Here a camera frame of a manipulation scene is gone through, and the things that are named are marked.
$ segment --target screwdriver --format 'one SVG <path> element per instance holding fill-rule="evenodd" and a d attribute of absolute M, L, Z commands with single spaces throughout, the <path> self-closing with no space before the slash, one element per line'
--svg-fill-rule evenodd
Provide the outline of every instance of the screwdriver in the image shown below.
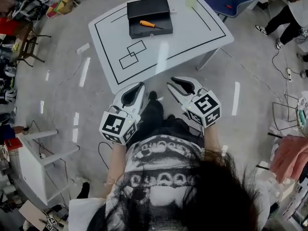
<path fill-rule="evenodd" d="M 152 24 L 152 23 L 147 22 L 147 21 L 140 21 L 140 25 L 142 25 L 142 26 L 149 26 L 149 27 L 158 28 L 158 29 L 163 29 L 163 28 L 158 27 L 155 24 Z"/>

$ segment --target white table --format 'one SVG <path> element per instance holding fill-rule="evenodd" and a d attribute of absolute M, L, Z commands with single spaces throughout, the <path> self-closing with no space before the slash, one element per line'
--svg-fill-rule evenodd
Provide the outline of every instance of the white table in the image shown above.
<path fill-rule="evenodd" d="M 18 149 L 19 163 L 23 179 L 31 188 L 31 190 L 36 194 L 36 196 L 45 205 L 48 205 L 48 202 L 51 199 L 59 195 L 62 191 L 66 190 L 69 186 L 71 186 L 70 183 L 65 185 L 63 188 L 59 187 L 59 190 L 57 192 L 55 192 L 52 196 L 48 197 L 45 185 L 45 170 L 47 166 L 60 158 L 65 158 L 71 153 L 78 151 L 79 147 L 76 147 L 75 149 L 67 151 L 65 153 L 54 154 L 44 159 L 41 159 L 39 157 L 39 154 L 34 152 L 31 145 L 29 144 L 29 141 L 55 135 L 57 133 L 57 130 L 53 130 L 29 135 L 18 135 L 20 142 L 23 144 L 23 147 Z"/>
<path fill-rule="evenodd" d="M 173 34 L 131 39 L 128 33 L 127 3 L 89 23 L 95 49 L 111 91 L 116 94 L 129 84 L 144 81 L 194 57 L 207 56 L 234 38 L 204 0 L 187 7 L 185 0 L 168 0 Z"/>

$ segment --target black box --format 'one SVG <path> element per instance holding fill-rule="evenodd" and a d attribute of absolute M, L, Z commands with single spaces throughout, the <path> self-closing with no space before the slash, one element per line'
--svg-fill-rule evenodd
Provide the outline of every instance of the black box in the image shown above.
<path fill-rule="evenodd" d="M 132 39 L 173 33 L 167 0 L 140 0 L 128 2 L 127 17 L 129 35 Z M 140 21 L 150 22 L 163 29 L 142 26 L 140 25 Z"/>

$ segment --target black hair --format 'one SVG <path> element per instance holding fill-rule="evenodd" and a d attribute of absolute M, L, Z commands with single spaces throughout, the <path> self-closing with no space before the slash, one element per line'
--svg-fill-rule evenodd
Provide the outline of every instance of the black hair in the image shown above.
<path fill-rule="evenodd" d="M 186 227 L 189 231 L 257 231 L 258 210 L 255 201 L 258 192 L 254 184 L 247 181 L 245 172 L 239 178 L 230 154 L 222 156 L 212 151 L 206 151 L 205 154 L 206 161 L 197 156 L 192 157 L 189 171 L 193 180 L 182 200 L 182 208 L 169 205 L 168 211 L 181 223 L 181 229 Z M 134 188 L 130 195 L 125 193 L 124 188 L 121 192 L 113 209 L 106 213 L 104 205 L 96 212 L 88 231 L 150 230 L 149 223 L 155 217 L 149 214 L 149 203 L 143 204 L 142 212 L 137 208 L 141 189 Z M 117 208 L 122 209 L 124 225 L 110 225 Z"/>

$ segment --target orange screwdriver handle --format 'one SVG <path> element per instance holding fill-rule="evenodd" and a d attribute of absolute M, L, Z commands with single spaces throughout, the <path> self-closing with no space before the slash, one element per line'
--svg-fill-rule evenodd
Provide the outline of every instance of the orange screwdriver handle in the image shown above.
<path fill-rule="evenodd" d="M 142 26 L 149 26 L 149 27 L 155 28 L 155 24 L 152 24 L 152 23 L 147 22 L 147 21 L 140 21 L 140 25 L 142 25 Z"/>

